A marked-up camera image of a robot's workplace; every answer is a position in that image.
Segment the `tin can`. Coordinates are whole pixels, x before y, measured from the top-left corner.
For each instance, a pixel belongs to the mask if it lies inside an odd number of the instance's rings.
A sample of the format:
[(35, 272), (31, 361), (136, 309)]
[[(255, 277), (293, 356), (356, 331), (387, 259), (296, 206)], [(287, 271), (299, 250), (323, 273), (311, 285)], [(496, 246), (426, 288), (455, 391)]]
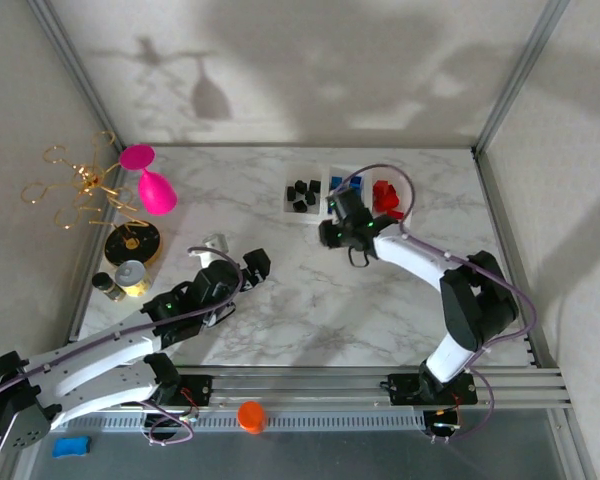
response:
[(151, 276), (144, 264), (137, 260), (128, 260), (116, 270), (114, 280), (130, 297), (139, 298), (152, 287)]

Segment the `small black bottle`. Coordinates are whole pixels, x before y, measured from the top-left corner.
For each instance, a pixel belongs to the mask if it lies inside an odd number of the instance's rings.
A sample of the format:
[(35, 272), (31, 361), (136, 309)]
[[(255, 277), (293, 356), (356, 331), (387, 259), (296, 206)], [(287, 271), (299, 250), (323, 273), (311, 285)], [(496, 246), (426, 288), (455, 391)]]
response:
[(109, 300), (121, 301), (126, 293), (106, 272), (98, 272), (92, 276), (92, 286), (103, 293)]

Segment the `pink wine glass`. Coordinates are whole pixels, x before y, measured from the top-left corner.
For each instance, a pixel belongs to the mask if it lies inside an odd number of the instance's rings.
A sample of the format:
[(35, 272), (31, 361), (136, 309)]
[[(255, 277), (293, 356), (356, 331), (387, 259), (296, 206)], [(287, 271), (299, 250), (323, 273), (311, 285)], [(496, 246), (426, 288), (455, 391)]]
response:
[(122, 168), (139, 173), (137, 190), (141, 202), (149, 214), (161, 216), (175, 209), (178, 195), (166, 177), (149, 169), (155, 159), (151, 146), (137, 144), (120, 154), (119, 163)]

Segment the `orange plastic cylinder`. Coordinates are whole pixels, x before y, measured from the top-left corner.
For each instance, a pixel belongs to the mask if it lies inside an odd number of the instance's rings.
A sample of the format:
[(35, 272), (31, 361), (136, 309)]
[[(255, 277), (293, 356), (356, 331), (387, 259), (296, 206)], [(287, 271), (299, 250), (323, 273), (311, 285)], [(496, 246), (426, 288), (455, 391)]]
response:
[(237, 421), (243, 430), (257, 435), (262, 433), (266, 428), (266, 412), (260, 403), (248, 401), (239, 407)]

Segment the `blue bone-shaped sponge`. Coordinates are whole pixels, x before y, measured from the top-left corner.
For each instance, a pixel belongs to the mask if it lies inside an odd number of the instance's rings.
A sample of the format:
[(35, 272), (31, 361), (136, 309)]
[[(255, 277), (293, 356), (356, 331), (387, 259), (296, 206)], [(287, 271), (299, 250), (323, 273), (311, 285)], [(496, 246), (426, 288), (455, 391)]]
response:
[(81, 457), (90, 451), (91, 438), (89, 436), (63, 437), (55, 441), (52, 449), (54, 459)]

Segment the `aluminium mounting rail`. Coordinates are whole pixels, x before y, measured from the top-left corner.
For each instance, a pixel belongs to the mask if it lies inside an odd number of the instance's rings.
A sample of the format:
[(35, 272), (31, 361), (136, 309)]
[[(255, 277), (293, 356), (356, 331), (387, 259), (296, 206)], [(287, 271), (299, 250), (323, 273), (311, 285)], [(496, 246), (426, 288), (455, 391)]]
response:
[[(380, 384), (391, 374), (415, 374), (415, 367), (180, 367), (179, 373), (212, 378), (211, 409), (229, 409), (247, 400), (269, 407), (313, 409), (385, 407), (389, 394)], [(504, 409), (569, 408), (565, 380), (557, 368), (477, 368), (477, 407), (488, 405), (487, 389), (494, 404)]]

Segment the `aluminium frame side bar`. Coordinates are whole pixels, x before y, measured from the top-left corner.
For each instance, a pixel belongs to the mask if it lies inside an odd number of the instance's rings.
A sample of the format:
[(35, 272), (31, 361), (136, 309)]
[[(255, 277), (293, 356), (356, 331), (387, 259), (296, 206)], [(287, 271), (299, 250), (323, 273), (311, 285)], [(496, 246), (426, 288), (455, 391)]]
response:
[(532, 321), (536, 320), (534, 327), (526, 333), (534, 364), (538, 368), (557, 368), (557, 362), (550, 352), (541, 324), (540, 309), (533, 300), (532, 289), (524, 271), (512, 224), (507, 215), (505, 202), (498, 187), (494, 170), (485, 153), (475, 153), (474, 161), (483, 194), (490, 210), (499, 249), (506, 264), (508, 278), (532, 302), (532, 306), (525, 300), (520, 300), (519, 304), (525, 326), (530, 326)]

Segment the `aluminium frame post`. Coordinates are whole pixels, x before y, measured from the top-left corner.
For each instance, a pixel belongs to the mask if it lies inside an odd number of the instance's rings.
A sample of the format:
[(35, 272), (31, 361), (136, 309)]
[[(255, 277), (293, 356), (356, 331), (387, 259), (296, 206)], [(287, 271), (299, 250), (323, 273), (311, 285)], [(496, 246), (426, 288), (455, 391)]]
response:
[(584, 436), (572, 409), (547, 412), (566, 480), (598, 480)]
[(571, 0), (546, 0), (528, 39), (498, 95), (486, 122), (472, 147), (475, 158), (483, 155), (503, 124), (513, 103), (548, 44)]
[(97, 92), (51, 0), (25, 1), (98, 126), (102, 130), (116, 134), (113, 145), (115, 150), (120, 153), (125, 147), (124, 141), (117, 132), (115, 123), (107, 112), (104, 101)]

